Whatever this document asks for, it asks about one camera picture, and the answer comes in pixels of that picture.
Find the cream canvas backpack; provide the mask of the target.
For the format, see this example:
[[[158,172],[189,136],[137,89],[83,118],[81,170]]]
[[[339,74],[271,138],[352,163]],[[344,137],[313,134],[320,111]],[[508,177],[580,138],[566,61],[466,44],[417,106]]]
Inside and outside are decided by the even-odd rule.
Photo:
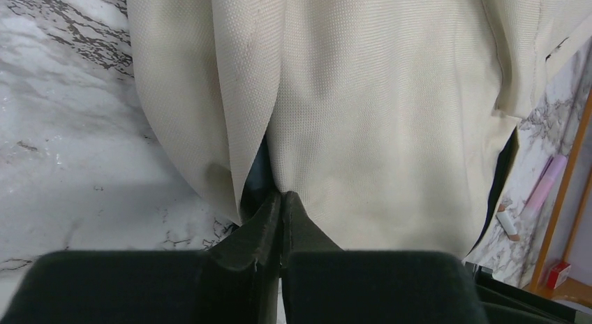
[[[235,223],[262,141],[345,249],[468,255],[498,155],[591,36],[591,0],[126,0],[168,157]]]

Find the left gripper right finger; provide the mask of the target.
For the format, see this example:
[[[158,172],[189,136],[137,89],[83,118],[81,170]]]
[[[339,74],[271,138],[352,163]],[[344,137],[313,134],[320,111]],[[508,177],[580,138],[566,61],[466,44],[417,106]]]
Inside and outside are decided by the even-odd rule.
[[[461,261],[437,251],[346,251],[282,201],[282,285],[289,323],[486,323]]]

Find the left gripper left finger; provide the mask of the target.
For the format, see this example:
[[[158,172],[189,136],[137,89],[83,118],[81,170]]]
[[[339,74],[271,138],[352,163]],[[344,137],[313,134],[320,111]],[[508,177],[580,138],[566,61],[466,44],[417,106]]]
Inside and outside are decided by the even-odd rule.
[[[274,323],[281,195],[206,251],[56,251],[25,274],[2,323]]]

